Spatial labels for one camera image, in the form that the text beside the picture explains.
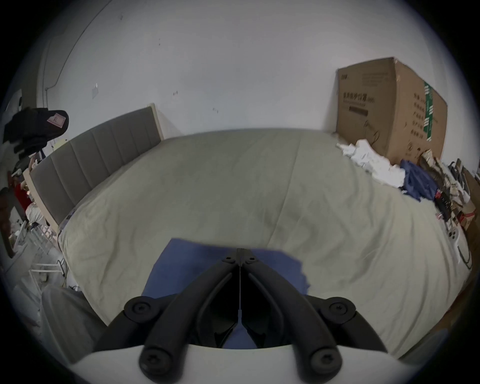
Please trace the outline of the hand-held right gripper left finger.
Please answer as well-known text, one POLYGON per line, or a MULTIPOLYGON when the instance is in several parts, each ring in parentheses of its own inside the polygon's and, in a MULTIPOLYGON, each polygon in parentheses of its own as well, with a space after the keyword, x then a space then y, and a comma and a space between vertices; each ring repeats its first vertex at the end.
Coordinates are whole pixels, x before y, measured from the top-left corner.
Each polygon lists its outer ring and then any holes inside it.
POLYGON ((138 366, 147 378, 175 378, 198 316, 234 273, 239 272, 237 250, 203 272, 175 295, 131 298, 108 325, 94 352, 143 346, 138 366))

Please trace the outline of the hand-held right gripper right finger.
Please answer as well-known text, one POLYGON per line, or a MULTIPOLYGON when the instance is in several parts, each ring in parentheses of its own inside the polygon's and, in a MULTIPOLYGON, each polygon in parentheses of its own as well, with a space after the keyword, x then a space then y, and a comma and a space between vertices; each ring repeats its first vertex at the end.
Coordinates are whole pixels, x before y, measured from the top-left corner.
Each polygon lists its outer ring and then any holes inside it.
POLYGON ((272 340, 290 341, 301 378, 334 378, 343 365, 339 346, 387 353, 355 304, 344 297, 300 293, 249 249, 239 249, 240 273, 270 305, 272 340))

